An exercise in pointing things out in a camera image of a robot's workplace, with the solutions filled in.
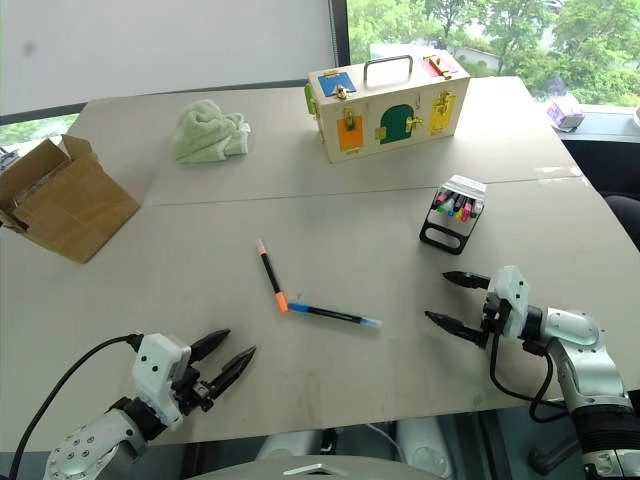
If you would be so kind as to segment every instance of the marker holder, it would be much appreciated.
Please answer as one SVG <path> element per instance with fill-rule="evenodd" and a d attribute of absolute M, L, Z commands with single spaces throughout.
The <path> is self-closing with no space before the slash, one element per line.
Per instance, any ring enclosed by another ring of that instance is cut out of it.
<path fill-rule="evenodd" d="M 477 213 L 475 218 L 469 218 L 467 222 L 463 222 L 455 217 L 448 215 L 447 211 L 439 212 L 437 209 L 433 209 L 432 206 L 435 203 L 438 196 L 445 191 L 452 191 L 458 193 L 467 198 L 475 200 L 475 204 L 482 202 L 482 208 Z M 447 182 L 445 182 L 438 190 L 429 205 L 429 212 L 427 218 L 424 220 L 422 229 L 420 229 L 420 240 L 438 247 L 445 252 L 452 253 L 454 255 L 460 255 L 467 244 L 467 240 L 473 233 L 476 227 L 476 223 L 480 219 L 480 215 L 484 211 L 485 194 L 487 186 L 484 183 L 476 182 L 470 178 L 463 177 L 461 175 L 454 175 Z M 435 238 L 429 238 L 427 231 L 430 229 L 439 232 L 438 237 L 444 238 L 447 243 L 438 241 Z"/>

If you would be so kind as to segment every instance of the colored markers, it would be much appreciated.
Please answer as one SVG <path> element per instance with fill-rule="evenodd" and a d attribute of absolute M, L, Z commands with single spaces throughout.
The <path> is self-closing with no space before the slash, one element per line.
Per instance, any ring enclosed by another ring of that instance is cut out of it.
<path fill-rule="evenodd" d="M 381 328 L 382 322 L 380 320 L 374 320 L 373 318 L 359 317 L 357 315 L 351 315 L 348 313 L 334 312 L 333 310 L 326 310 L 324 308 L 312 307 L 311 305 L 303 305 L 301 303 L 290 303 L 289 308 L 296 312 L 313 313 L 315 315 L 321 315 L 323 317 L 337 318 L 338 320 L 344 320 L 345 322 L 357 323 L 363 327 Z"/>
<path fill-rule="evenodd" d="M 260 258 L 262 258 L 262 263 L 264 263 L 264 268 L 267 270 L 267 275 L 269 275 L 269 281 L 271 282 L 273 291 L 276 294 L 276 302 L 278 302 L 278 307 L 280 307 L 280 311 L 282 313 L 287 313 L 289 311 L 287 299 L 284 297 L 284 293 L 282 293 L 282 290 L 280 289 L 280 285 L 278 285 L 276 274 L 273 271 L 273 267 L 271 266 L 271 261 L 269 260 L 269 255 L 267 254 L 267 249 L 265 248 L 262 240 L 258 239 L 257 243 L 258 243 L 258 253 L 260 254 Z"/>
<path fill-rule="evenodd" d="M 476 218 L 482 212 L 484 202 L 467 197 L 452 190 L 440 189 L 431 205 L 432 210 L 446 213 L 462 222 L 468 222 L 470 218 Z"/>

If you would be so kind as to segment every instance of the black cable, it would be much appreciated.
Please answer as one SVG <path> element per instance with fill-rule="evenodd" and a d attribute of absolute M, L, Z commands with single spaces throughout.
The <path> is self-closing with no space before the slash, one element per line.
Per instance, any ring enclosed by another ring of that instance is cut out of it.
<path fill-rule="evenodd" d="M 115 337 L 115 338 L 112 338 L 111 340 L 107 340 L 106 342 L 102 342 L 100 345 L 93 347 L 91 350 L 85 353 L 82 357 L 80 357 L 80 359 L 76 363 L 74 363 L 71 366 L 71 368 L 69 368 L 69 370 L 65 372 L 62 378 L 58 380 L 58 383 L 56 383 L 56 385 L 53 387 L 53 389 L 51 390 L 51 393 L 49 393 L 49 396 L 46 398 L 46 400 L 44 401 L 40 409 L 33 416 L 33 418 L 31 419 L 31 422 L 29 422 L 29 425 L 27 426 L 26 430 L 22 434 L 22 438 L 20 439 L 20 443 L 18 444 L 16 453 L 13 456 L 13 461 L 11 462 L 11 470 L 9 471 L 9 480 L 17 480 L 18 469 L 20 468 L 20 460 L 22 460 L 22 455 L 24 454 L 24 449 L 27 446 L 29 437 L 33 433 L 33 430 L 36 428 L 36 425 L 38 424 L 38 422 L 40 421 L 44 413 L 47 411 L 47 408 L 49 408 L 49 405 L 51 405 L 51 402 L 53 402 L 53 399 L 58 394 L 62 386 L 66 383 L 67 380 L 69 380 L 69 377 L 71 377 L 71 375 L 73 375 L 75 371 L 78 370 L 78 368 L 80 368 L 82 364 L 86 362 L 90 357 L 92 357 L 95 353 L 99 352 L 105 347 L 108 347 L 109 345 L 113 345 L 114 343 L 127 342 L 129 345 L 134 347 L 134 350 L 137 351 L 138 347 L 140 346 L 141 338 L 142 338 L 142 335 L 131 334 L 123 337 Z"/>
<path fill-rule="evenodd" d="M 497 363 L 497 359 L 498 359 L 498 345 L 500 343 L 500 334 L 499 333 L 494 333 L 493 334 L 493 343 L 491 346 L 491 361 L 489 364 L 489 377 L 491 377 L 491 381 L 493 382 L 493 384 L 498 387 L 498 390 L 500 390 L 502 393 L 505 393 L 511 397 L 515 397 L 515 398 L 519 398 L 520 400 L 526 400 L 528 402 L 533 402 L 534 398 L 528 396 L 528 395 L 523 395 L 521 393 L 517 393 L 514 392 L 512 390 L 509 390 L 507 387 L 503 386 L 499 381 L 498 378 L 496 377 L 496 363 Z M 548 400 L 539 400 L 537 403 L 540 403 L 542 405 L 546 405 L 547 407 L 553 407 L 553 408 L 562 408 L 565 409 L 566 407 L 561 404 L 561 403 L 555 403 L 555 402 L 549 402 Z"/>
<path fill-rule="evenodd" d="M 550 415 L 548 417 L 538 417 L 536 415 L 536 409 L 542 400 L 543 395 L 547 392 L 549 388 L 549 384 L 551 383 L 551 378 L 553 377 L 553 362 L 551 361 L 551 356 L 549 352 L 545 350 L 544 358 L 547 361 L 547 375 L 544 377 L 544 382 L 540 386 L 538 393 L 533 397 L 533 401 L 529 405 L 529 417 L 536 423 L 548 423 L 553 422 L 554 420 L 558 420 L 560 418 L 564 418 L 569 415 L 569 411 L 565 410 L 564 412 L 556 413 L 555 415 Z"/>

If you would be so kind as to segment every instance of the metal handle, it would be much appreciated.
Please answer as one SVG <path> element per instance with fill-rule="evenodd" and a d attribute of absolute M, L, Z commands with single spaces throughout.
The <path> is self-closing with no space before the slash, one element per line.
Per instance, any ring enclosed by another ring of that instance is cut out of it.
<path fill-rule="evenodd" d="M 376 58 L 375 60 L 369 60 L 364 64 L 364 83 L 367 83 L 367 69 L 369 68 L 369 65 L 373 65 L 374 63 L 382 63 L 382 62 L 393 62 L 394 60 L 409 60 L 409 76 L 411 76 L 411 72 L 413 71 L 413 57 L 411 55 L 399 55 L 397 57 Z"/>

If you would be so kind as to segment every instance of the towel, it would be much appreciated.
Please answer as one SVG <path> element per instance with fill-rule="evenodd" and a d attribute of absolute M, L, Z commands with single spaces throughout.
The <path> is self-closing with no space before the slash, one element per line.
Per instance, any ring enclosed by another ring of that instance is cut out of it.
<path fill-rule="evenodd" d="M 180 163 L 219 162 L 247 153 L 250 131 L 241 114 L 224 115 L 212 100 L 200 100 L 178 117 L 171 152 Z"/>

